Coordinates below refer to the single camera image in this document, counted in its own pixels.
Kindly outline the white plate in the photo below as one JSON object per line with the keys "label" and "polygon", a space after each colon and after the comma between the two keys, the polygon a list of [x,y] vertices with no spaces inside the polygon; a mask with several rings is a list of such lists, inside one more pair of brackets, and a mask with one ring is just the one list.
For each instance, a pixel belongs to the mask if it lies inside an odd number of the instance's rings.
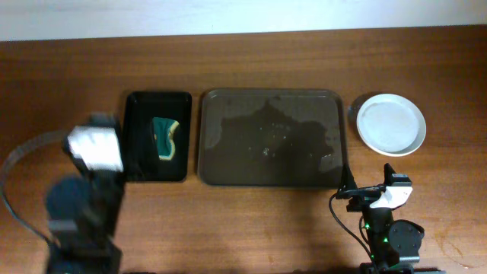
{"label": "white plate", "polygon": [[371,150],[389,157],[417,151],[425,141],[427,126],[421,110],[396,94],[378,94],[358,109],[358,134]]}

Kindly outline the green and yellow sponge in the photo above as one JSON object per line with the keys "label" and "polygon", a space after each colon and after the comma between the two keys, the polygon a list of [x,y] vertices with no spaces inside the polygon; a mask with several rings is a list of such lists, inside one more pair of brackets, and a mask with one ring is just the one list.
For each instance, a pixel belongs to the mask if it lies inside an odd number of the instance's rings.
{"label": "green and yellow sponge", "polygon": [[171,161],[176,154],[174,135],[179,125],[174,119],[161,117],[152,119],[154,142],[161,161]]}

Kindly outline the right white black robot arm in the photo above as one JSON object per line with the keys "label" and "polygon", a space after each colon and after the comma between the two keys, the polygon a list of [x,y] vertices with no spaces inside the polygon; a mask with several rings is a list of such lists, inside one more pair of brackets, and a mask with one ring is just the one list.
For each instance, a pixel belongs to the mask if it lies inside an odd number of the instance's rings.
{"label": "right white black robot arm", "polygon": [[358,212],[359,235],[351,232],[331,210],[337,223],[364,248],[368,263],[361,263],[360,273],[414,273],[420,260],[419,249],[425,230],[403,219],[394,219],[393,211],[403,206],[412,194],[412,181],[397,173],[390,164],[384,165],[384,181],[375,186],[359,187],[346,164],[341,184],[329,202],[348,201],[347,212]]}

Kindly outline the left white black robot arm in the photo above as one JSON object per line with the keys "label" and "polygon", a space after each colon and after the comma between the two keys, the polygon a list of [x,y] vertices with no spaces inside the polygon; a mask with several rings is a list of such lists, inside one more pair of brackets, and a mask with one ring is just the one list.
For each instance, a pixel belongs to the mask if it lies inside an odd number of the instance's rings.
{"label": "left white black robot arm", "polygon": [[63,139],[63,150],[78,169],[46,195],[49,245],[45,272],[118,273],[121,250],[113,243],[125,180],[119,137],[111,115],[93,114]]}

